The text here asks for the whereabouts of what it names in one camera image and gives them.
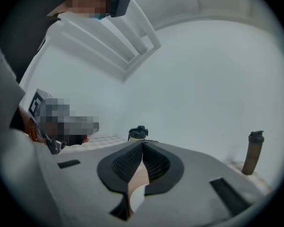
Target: black headphones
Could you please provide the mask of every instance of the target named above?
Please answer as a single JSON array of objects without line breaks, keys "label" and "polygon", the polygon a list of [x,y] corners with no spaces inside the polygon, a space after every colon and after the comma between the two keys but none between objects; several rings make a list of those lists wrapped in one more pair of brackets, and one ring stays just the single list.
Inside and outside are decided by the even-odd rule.
[{"label": "black headphones", "polygon": [[130,0],[111,0],[111,17],[120,17],[125,15]]}]

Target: textured black pad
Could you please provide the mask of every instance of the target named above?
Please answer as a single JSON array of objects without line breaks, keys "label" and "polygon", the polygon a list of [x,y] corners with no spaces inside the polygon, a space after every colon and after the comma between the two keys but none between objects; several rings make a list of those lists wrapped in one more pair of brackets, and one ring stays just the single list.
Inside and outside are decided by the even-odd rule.
[{"label": "textured black pad", "polygon": [[114,173],[129,183],[142,159],[142,147],[137,146],[113,161]]},{"label": "textured black pad", "polygon": [[128,183],[140,165],[142,156],[150,180],[145,187],[145,195],[168,192],[184,173],[180,158],[154,145],[152,141],[134,142],[103,158],[97,166],[99,178],[109,190],[124,196],[110,213],[124,220],[129,217]]}]

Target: ceiling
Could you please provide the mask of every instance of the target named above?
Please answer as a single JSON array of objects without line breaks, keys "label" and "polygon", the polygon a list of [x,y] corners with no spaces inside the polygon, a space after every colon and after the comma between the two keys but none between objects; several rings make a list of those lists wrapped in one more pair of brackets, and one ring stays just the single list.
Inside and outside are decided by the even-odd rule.
[{"label": "ceiling", "polygon": [[[186,21],[218,19],[250,24],[284,39],[282,29],[262,0],[135,1],[155,30]],[[138,26],[137,33],[144,35]]]}]

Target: gray surface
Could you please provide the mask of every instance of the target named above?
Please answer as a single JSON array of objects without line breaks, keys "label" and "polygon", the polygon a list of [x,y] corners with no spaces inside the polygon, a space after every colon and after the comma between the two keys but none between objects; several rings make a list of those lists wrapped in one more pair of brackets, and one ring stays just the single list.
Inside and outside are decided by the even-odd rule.
[{"label": "gray surface", "polygon": [[[109,191],[97,175],[99,161],[129,142],[108,148],[73,154],[50,155],[40,148],[44,166],[50,174],[46,180],[60,209],[74,226],[199,226],[230,218],[230,214],[210,186],[209,181],[223,177],[240,194],[256,199],[262,193],[242,176],[215,158],[166,144],[158,146],[179,156],[184,163],[182,179],[167,193],[147,196],[127,222],[109,214],[121,195]],[[59,169],[58,162],[78,159],[81,164]]]},{"label": "gray surface", "polygon": [[9,128],[24,93],[0,49],[0,130]]},{"label": "gray surface", "polygon": [[22,209],[38,223],[61,226],[61,218],[53,195],[40,170],[35,147],[23,132],[0,132],[0,176]]}]

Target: black lid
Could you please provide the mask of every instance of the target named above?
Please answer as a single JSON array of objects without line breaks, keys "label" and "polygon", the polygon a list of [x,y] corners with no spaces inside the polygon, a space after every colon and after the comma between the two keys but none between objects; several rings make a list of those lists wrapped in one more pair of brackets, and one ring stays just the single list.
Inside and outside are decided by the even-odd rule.
[{"label": "black lid", "polygon": [[264,136],[262,135],[264,131],[252,131],[248,136],[248,141],[252,143],[263,143]]},{"label": "black lid", "polygon": [[128,140],[130,137],[144,139],[146,136],[148,136],[148,129],[145,129],[143,125],[139,125],[137,128],[128,131]]}]

